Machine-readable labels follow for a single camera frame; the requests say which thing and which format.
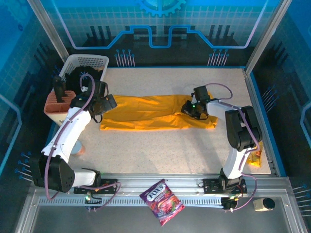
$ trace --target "white table surface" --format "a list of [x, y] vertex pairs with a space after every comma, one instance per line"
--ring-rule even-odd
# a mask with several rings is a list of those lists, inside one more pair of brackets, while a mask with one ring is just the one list
[[[189, 95], [197, 86], [217, 82], [233, 91], [233, 98], [227, 102], [251, 104], [242, 70], [237, 68], [109, 68], [104, 81], [109, 93], [125, 96]], [[220, 86], [210, 86], [208, 90], [215, 98], [229, 96]], [[100, 131], [100, 125], [92, 120], [79, 140], [86, 153], [71, 156], [70, 166], [103, 173], [217, 174], [229, 153], [225, 123], [221, 120], [213, 130], [156, 132]], [[265, 153], [261, 168], [245, 165], [244, 172], [270, 174]]]

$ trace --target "fox's candy wrapper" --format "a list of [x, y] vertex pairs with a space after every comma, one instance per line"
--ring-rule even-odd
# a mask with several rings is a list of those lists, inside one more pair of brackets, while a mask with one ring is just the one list
[[160, 220], [161, 226], [185, 207], [168, 188], [165, 179], [160, 180], [140, 194], [140, 198], [147, 203], [154, 215]]

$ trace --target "small yellow package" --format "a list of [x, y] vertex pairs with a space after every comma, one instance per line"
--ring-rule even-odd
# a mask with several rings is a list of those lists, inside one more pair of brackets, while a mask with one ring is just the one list
[[256, 152], [251, 152], [250, 155], [248, 156], [246, 162], [249, 165], [256, 166], [256, 167], [261, 167], [261, 153], [263, 149], [263, 143], [262, 141], [259, 142], [260, 150]]

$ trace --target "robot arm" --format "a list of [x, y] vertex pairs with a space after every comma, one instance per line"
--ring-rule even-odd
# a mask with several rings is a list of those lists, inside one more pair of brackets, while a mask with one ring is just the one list
[[86, 168], [72, 170], [68, 165], [72, 148], [86, 125], [92, 118], [95, 119], [95, 116], [102, 116], [104, 112], [117, 106], [112, 95], [108, 93], [104, 95], [107, 85], [105, 82], [95, 80], [94, 84], [94, 92], [89, 104], [81, 111], [91, 96], [91, 81], [87, 91], [71, 101], [67, 117], [51, 142], [41, 154], [34, 154], [30, 158], [30, 169], [36, 186], [44, 187], [45, 166], [50, 153], [52, 156], [48, 172], [49, 189], [68, 192], [72, 187], [82, 185], [100, 186], [99, 171]]
[[[201, 119], [201, 115], [205, 114], [225, 121], [230, 152], [224, 168], [220, 171], [219, 182], [223, 190], [239, 185], [249, 151], [256, 146], [250, 132], [243, 125], [244, 121], [240, 111], [233, 105], [218, 99], [211, 99], [206, 86], [200, 86], [194, 89], [192, 101], [186, 102], [182, 107], [182, 112], [195, 119]], [[253, 107], [242, 107], [241, 112], [255, 139], [258, 142], [261, 141], [262, 133]]]

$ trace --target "yellow pants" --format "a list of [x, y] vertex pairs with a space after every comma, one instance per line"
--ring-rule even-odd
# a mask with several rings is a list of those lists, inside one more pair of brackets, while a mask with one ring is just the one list
[[184, 113], [181, 107], [191, 96], [114, 96], [118, 106], [104, 113], [101, 130], [154, 131], [188, 128], [214, 129], [217, 118], [196, 120]]

